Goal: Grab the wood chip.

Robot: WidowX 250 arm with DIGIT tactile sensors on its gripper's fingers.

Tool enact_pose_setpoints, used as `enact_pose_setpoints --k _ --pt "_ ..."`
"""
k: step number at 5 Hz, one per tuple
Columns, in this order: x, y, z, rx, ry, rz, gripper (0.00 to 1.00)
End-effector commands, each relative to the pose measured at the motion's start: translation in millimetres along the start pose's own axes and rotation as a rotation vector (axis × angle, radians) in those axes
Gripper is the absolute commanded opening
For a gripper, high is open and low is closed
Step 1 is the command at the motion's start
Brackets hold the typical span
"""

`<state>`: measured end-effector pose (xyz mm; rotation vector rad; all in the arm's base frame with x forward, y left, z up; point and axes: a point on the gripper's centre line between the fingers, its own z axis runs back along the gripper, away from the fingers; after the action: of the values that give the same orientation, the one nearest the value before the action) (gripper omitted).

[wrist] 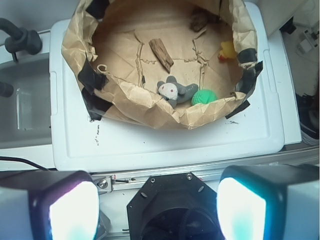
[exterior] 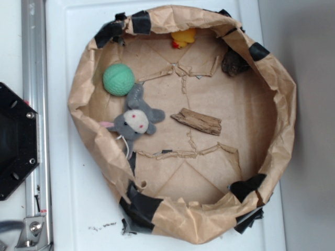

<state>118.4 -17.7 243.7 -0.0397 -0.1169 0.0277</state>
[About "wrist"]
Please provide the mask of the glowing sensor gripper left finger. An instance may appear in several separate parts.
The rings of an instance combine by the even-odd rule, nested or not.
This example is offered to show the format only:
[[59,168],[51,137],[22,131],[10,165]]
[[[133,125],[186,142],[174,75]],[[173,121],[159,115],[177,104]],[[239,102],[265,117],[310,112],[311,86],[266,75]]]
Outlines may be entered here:
[[92,240],[99,204],[98,189],[85,171],[2,171],[0,238]]

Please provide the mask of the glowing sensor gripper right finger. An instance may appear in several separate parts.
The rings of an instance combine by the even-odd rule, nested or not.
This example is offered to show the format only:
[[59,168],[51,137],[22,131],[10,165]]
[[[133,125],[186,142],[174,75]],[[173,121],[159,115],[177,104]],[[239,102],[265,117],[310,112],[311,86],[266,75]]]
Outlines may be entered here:
[[318,240],[320,168],[230,165],[221,175],[216,206],[227,240]]

